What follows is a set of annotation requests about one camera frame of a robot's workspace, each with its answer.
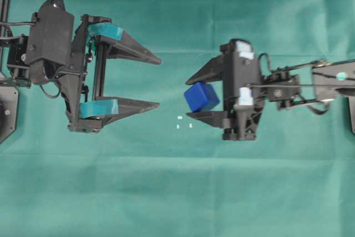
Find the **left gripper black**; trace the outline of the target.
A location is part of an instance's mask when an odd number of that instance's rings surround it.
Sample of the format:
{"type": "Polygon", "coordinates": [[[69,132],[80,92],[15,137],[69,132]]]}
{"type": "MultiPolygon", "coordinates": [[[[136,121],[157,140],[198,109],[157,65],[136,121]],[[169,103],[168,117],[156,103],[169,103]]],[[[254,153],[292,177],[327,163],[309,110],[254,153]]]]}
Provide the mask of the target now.
{"type": "Polygon", "coordinates": [[[98,133],[103,127],[100,118],[109,119],[108,124],[153,110],[160,105],[157,102],[119,97],[103,97],[80,103],[87,65],[85,62],[87,29],[88,42],[95,38],[97,44],[108,45],[107,58],[129,59],[150,64],[162,63],[158,56],[138,43],[122,27],[110,22],[111,19],[107,17],[83,15],[71,43],[68,66],[59,72],[60,94],[64,99],[65,114],[69,120],[67,128],[71,132],[98,133]]]}

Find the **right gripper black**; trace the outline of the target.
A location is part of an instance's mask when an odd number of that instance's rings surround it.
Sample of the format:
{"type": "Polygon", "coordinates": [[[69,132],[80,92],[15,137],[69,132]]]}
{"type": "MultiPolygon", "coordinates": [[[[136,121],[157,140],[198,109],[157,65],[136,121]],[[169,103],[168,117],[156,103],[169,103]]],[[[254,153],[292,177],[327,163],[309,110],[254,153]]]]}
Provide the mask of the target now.
{"type": "Polygon", "coordinates": [[[253,46],[231,39],[220,47],[222,55],[209,60],[185,84],[222,80],[224,111],[191,112],[186,115],[212,127],[224,129],[223,140],[254,140],[264,107],[260,85],[260,60],[253,46]]]}

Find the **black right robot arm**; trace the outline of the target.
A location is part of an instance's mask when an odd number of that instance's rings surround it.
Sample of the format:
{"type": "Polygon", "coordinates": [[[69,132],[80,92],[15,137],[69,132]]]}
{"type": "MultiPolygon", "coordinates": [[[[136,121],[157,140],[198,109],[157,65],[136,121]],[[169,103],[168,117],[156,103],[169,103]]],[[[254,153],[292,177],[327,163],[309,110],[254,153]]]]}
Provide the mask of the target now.
{"type": "Polygon", "coordinates": [[[305,106],[323,115],[341,95],[348,98],[354,125],[354,60],[315,60],[264,75],[261,58],[269,55],[256,56],[249,41],[231,39],[220,51],[186,81],[184,97],[191,110],[188,116],[223,129],[223,140],[256,139],[265,100],[275,102],[279,110],[305,106]]]}

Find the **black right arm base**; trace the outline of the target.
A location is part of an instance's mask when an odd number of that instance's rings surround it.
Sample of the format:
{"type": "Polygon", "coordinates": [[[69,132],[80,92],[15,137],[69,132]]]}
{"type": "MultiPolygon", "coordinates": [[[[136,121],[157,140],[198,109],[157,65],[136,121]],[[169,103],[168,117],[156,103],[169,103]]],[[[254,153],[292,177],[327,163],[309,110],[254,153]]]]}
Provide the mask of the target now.
{"type": "Polygon", "coordinates": [[[346,108],[347,108],[347,114],[349,115],[351,132],[354,134],[355,133],[355,118],[354,118],[355,101],[354,101],[354,96],[347,97],[346,108]]]}

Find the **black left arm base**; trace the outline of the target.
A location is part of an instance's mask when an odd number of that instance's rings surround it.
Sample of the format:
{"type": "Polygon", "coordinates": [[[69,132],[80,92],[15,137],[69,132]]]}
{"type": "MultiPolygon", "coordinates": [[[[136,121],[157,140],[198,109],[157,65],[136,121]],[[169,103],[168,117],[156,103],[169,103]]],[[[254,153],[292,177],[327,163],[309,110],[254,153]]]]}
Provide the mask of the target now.
{"type": "Polygon", "coordinates": [[[16,130],[18,98],[15,87],[1,87],[1,143],[16,130]]]}

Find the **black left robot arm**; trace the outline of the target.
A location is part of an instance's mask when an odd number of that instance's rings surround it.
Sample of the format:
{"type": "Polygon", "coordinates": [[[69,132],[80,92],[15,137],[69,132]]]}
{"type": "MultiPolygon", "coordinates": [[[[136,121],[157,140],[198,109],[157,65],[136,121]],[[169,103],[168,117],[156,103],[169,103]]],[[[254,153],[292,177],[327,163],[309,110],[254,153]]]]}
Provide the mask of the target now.
{"type": "Polygon", "coordinates": [[[158,107],[157,102],[106,97],[105,67],[108,59],[160,64],[161,60],[107,17],[74,17],[47,7],[33,14],[29,35],[1,38],[9,48],[10,78],[2,86],[30,87],[54,83],[66,105],[68,129],[97,133],[117,120],[158,107]]]}

